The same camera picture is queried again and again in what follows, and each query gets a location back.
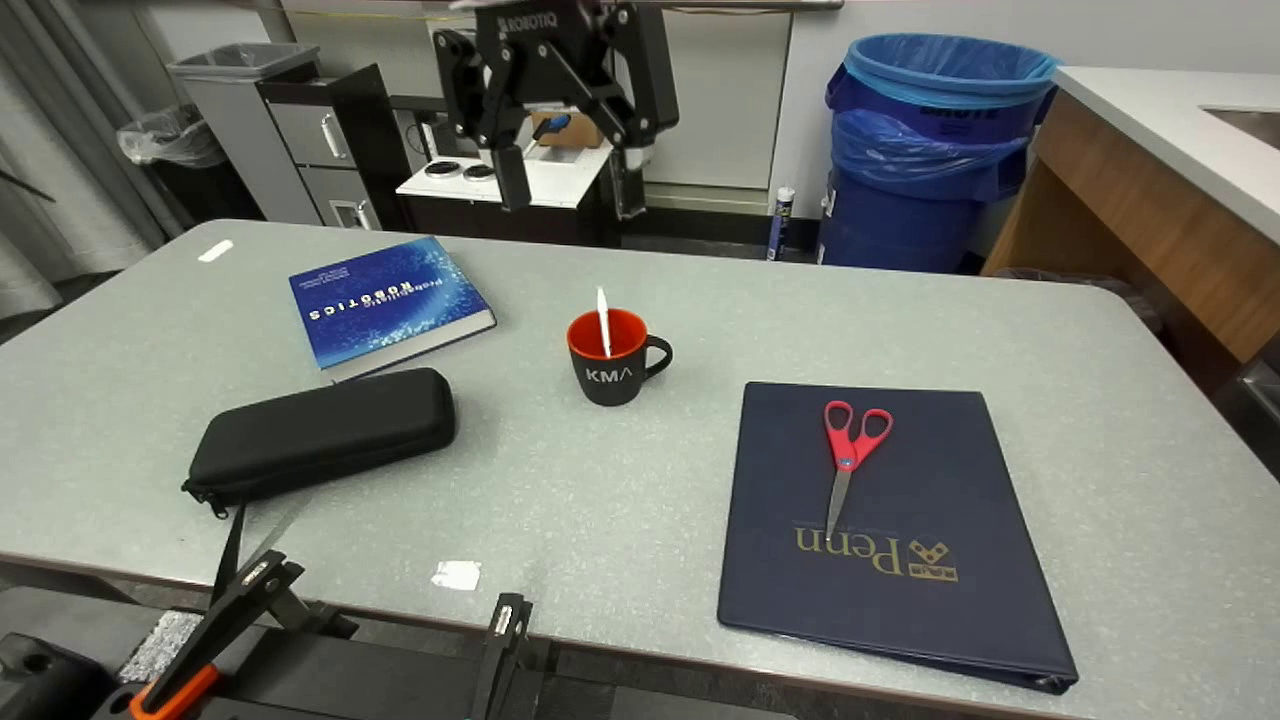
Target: table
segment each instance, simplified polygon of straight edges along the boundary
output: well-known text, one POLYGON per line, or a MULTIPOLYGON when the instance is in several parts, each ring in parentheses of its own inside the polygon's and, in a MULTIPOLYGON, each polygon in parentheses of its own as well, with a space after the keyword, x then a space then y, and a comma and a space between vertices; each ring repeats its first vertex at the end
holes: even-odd
MULTIPOLYGON (((206 224, 0 347, 0 551, 209 585, 223 519, 178 493, 228 404, 318 388, 285 290, 404 236, 206 224)), ((502 326, 420 365, 459 404, 449 453, 274 499, 250 550, 382 615, 482 630, 497 594, 531 633, 934 705, 1046 715, 1267 715, 1280 620, 1276 481, 1109 294, 446 240, 502 326), (676 345, 628 408, 580 401, 566 326, 597 284, 676 345), (749 380, 977 388, 1071 641, 1068 695, 716 626, 749 380), (482 588, 434 585, 476 562, 482 588)))
POLYGON ((1064 69, 987 276, 1126 276, 1221 388, 1280 341, 1280 153, 1210 108, 1280 111, 1280 77, 1064 69))

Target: scissors blade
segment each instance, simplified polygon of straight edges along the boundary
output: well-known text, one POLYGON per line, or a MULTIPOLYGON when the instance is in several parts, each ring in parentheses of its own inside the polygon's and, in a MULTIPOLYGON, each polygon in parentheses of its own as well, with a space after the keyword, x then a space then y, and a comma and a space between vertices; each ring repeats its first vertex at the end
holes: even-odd
POLYGON ((853 481, 853 473, 838 473, 838 481, 832 481, 829 538, 838 538, 838 526, 840 526, 840 513, 846 513, 846 499, 847 499, 847 481, 853 481))

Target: blue trash can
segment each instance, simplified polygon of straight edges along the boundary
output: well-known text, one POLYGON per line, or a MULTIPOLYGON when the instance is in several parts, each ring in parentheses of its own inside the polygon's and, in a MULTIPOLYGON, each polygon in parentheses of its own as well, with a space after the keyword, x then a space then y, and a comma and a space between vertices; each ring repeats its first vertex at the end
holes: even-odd
POLYGON ((857 42, 829 83, 825 259, 953 274, 985 205, 1025 182, 1056 62, 971 38, 857 42))

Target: gray table top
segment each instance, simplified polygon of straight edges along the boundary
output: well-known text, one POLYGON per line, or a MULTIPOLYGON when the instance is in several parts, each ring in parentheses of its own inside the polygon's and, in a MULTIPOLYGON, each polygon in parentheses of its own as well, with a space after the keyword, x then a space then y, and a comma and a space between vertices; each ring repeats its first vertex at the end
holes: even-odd
MULTIPOLYGON (((223 526, 178 484, 214 414, 318 388, 288 274, 404 236, 206 224, 0 347, 0 555, 209 585, 223 526)), ((446 240, 502 326, 420 365, 459 404, 449 453, 266 506, 250 546, 299 596, 531 633, 853 691, 1051 715, 1267 715, 1276 481, 1109 294, 446 240), (597 284, 676 345, 628 408, 591 408, 566 326, 597 284), (977 388, 1082 684, 1042 695, 716 626, 749 380, 977 388), (482 588, 434 585, 476 562, 482 588)))

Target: blue trash bag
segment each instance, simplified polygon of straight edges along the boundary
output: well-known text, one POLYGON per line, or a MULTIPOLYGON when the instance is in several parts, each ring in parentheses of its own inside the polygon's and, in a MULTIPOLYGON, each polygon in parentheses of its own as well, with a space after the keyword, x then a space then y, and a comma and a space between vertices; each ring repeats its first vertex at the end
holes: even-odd
POLYGON ((838 111, 838 169, 861 184, 922 199, 1004 199, 1019 187, 1030 139, 949 146, 906 122, 853 108, 838 111))
POLYGON ((1018 108, 1051 87, 1056 62, 977 38, 890 33, 847 47, 846 72, 917 108, 1018 108))

